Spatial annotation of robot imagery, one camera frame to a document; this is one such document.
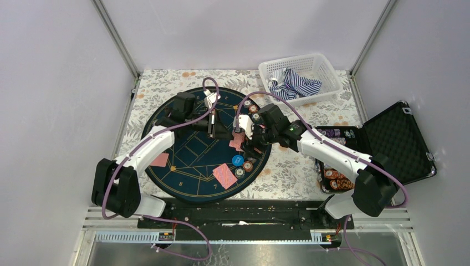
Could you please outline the red card seat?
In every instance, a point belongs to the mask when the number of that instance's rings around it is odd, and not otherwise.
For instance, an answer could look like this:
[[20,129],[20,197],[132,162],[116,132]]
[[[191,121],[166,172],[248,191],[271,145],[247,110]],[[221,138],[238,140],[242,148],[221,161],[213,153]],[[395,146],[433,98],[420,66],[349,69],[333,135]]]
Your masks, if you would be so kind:
[[236,176],[232,173],[226,163],[216,167],[213,170],[213,175],[225,190],[229,189],[237,182]]
[[229,142],[229,147],[236,149],[236,151],[242,152],[242,143],[245,141],[244,132],[232,132],[233,139]]
[[161,153],[149,164],[149,166],[166,167],[168,157],[169,157],[168,153]]

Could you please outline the red chip stack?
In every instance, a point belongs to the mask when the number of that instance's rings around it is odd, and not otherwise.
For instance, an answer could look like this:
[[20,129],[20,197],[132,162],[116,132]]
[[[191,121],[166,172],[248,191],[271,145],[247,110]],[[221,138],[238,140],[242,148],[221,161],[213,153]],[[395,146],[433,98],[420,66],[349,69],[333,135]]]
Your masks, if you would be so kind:
[[245,161],[242,167],[245,172],[251,172],[253,170],[253,164],[250,161]]
[[256,113],[256,112],[258,111],[258,107],[255,106],[255,105],[250,105],[250,106],[248,107],[248,111],[249,111],[250,114],[254,114],[254,113]]

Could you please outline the red card bottom seat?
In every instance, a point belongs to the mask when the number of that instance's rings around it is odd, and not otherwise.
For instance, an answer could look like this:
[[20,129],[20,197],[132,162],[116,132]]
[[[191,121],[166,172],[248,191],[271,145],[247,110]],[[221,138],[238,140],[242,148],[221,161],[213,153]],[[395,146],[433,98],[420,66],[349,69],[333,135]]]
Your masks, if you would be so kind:
[[216,167],[213,170],[213,175],[225,190],[229,189],[237,182],[236,176],[232,173],[226,163]]

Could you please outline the green blue 50 chip stack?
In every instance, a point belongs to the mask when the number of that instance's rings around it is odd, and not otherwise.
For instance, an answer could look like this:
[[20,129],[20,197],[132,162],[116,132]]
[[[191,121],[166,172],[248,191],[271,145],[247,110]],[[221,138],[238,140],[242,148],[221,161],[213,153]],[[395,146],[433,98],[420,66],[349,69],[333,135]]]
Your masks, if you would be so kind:
[[242,167],[239,167],[239,168],[236,168],[235,171],[234,171],[234,175],[238,178],[238,179],[242,179],[245,177],[245,170],[244,168]]

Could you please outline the red playing card deck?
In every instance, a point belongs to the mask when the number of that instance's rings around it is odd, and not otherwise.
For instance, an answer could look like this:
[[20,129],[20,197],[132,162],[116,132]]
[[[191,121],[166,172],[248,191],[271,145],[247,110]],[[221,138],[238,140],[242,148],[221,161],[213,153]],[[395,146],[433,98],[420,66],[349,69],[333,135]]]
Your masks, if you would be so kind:
[[208,136],[212,139],[215,138],[216,126],[216,110],[213,109],[208,116]]

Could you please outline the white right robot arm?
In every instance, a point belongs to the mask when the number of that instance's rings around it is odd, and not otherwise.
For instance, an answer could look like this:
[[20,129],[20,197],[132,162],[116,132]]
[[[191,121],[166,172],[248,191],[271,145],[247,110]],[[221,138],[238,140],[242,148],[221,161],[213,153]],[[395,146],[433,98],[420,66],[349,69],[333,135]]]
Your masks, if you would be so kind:
[[246,152],[278,143],[328,164],[354,184],[353,189],[324,201],[318,213],[321,226],[332,228],[349,214],[378,217],[396,194],[397,179],[386,172],[389,160],[385,156],[370,156],[341,145],[312,128],[302,117],[291,122],[275,104],[264,106],[258,114],[263,127],[249,115],[236,113],[234,118],[233,127],[243,130],[248,139]]

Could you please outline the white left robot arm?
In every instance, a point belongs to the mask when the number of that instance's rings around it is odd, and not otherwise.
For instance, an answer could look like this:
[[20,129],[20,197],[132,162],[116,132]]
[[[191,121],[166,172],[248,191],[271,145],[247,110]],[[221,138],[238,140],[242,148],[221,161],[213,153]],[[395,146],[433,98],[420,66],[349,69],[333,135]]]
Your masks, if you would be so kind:
[[231,134],[217,121],[216,104],[219,89],[204,89],[204,108],[198,113],[196,96],[184,91],[172,99],[172,106],[156,121],[150,131],[124,155],[98,162],[91,200],[101,207],[105,219],[117,216],[150,217],[160,228],[167,227],[172,213],[166,202],[140,191],[139,176],[167,149],[183,130],[201,131],[210,137],[223,138]]

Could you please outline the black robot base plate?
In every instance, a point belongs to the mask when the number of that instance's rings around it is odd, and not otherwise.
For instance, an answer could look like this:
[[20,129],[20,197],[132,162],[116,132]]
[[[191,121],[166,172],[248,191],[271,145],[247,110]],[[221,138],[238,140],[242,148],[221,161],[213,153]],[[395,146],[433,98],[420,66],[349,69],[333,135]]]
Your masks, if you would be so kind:
[[227,199],[188,204],[168,199],[162,217],[188,222],[210,241],[307,241],[312,230],[354,228],[351,218],[335,220],[320,201]]

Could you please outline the blue small blind button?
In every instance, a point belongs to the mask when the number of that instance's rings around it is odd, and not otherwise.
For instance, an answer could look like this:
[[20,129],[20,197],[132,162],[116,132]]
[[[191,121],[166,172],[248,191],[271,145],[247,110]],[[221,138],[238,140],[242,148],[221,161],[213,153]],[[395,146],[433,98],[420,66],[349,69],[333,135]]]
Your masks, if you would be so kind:
[[236,167],[241,167],[244,164],[244,157],[241,155],[235,155],[232,157],[232,164]]

